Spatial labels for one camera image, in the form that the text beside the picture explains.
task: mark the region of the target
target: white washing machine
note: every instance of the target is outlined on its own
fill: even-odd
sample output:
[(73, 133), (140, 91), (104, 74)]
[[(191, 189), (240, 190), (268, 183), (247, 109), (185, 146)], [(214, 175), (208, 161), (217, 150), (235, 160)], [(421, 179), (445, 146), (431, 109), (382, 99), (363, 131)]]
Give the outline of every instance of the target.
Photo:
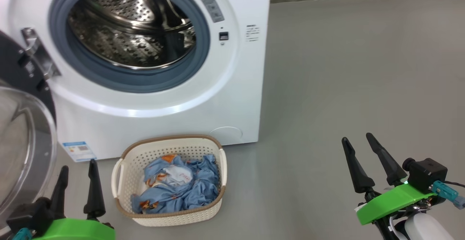
[(75, 161), (136, 141), (256, 142), (269, 0), (0, 0), (0, 30), (44, 72)]

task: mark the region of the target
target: concrete floor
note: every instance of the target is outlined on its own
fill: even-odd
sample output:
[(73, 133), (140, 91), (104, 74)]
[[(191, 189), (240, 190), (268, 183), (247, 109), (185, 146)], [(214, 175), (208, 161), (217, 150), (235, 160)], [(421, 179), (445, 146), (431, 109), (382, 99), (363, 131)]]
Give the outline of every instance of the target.
[[(363, 196), (353, 190), (340, 140), (351, 140), (378, 191), (388, 185), (368, 131), (398, 162), (431, 157), (449, 168), (449, 180), (465, 182), (463, 3), (272, 5), (260, 141), (226, 148), (228, 184), (218, 215), (179, 227), (136, 224), (115, 208), (110, 159), (98, 162), (107, 209), (101, 221), (119, 240), (381, 239), (356, 218)], [(84, 218), (88, 166), (60, 152), (56, 174), (62, 164), (70, 167), (65, 213)], [(463, 238), (465, 211), (444, 203), (430, 214)]]

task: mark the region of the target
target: label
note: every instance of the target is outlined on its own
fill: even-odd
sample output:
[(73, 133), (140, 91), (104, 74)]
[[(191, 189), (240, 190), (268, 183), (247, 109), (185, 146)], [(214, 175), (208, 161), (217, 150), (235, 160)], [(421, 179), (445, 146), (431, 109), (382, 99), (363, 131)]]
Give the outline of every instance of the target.
[(208, 13), (211, 16), (211, 20), (213, 20), (214, 23), (223, 21), (225, 19), (223, 17), (223, 13), (221, 13), (221, 10), (218, 7), (218, 4), (216, 3), (216, 0), (202, 0), (202, 2), (204, 3), (206, 10), (208, 10)]
[(246, 42), (258, 41), (259, 35), (260, 35), (260, 28), (257, 25), (247, 25)]
[(359, 206), (359, 207), (356, 207), (356, 208), (354, 209), (355, 212), (358, 212), (358, 211), (359, 211), (360, 209), (362, 209), (362, 207), (364, 207), (366, 204), (367, 204), (367, 203), (365, 203), (365, 204), (363, 204), (363, 205), (361, 205), (361, 206)]
[(63, 147), (75, 162), (97, 159), (86, 142), (63, 143)]

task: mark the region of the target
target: blue cloth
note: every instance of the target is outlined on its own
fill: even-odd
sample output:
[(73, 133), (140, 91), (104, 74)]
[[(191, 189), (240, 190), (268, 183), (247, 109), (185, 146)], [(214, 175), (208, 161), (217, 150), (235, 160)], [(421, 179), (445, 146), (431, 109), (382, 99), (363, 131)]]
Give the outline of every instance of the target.
[[(192, 180), (184, 185), (173, 186), (159, 179), (172, 165), (188, 167), (192, 171)], [(168, 155), (151, 162), (144, 169), (144, 182), (156, 184), (143, 194), (131, 195), (133, 211), (136, 213), (167, 213), (202, 207), (213, 202), (218, 196), (219, 175), (212, 154), (204, 155), (202, 160), (190, 160), (184, 163), (178, 155)]]

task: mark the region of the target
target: basket handle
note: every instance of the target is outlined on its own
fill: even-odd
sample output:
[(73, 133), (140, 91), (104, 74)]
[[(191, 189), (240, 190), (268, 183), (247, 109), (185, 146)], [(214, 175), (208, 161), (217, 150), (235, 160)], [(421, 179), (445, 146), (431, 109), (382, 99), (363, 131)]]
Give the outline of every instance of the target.
[(221, 160), (221, 186), (226, 185), (228, 180), (228, 164), (226, 162), (226, 154), (223, 149), (219, 150), (219, 158)]
[[(120, 171), (120, 179), (118, 186), (116, 186), (116, 175), (118, 174), (118, 170), (121, 167)], [(118, 198), (121, 194), (121, 184), (123, 183), (123, 172), (124, 172), (124, 159), (120, 158), (118, 162), (116, 162), (115, 166), (113, 167), (112, 172), (112, 194), (114, 198)]]

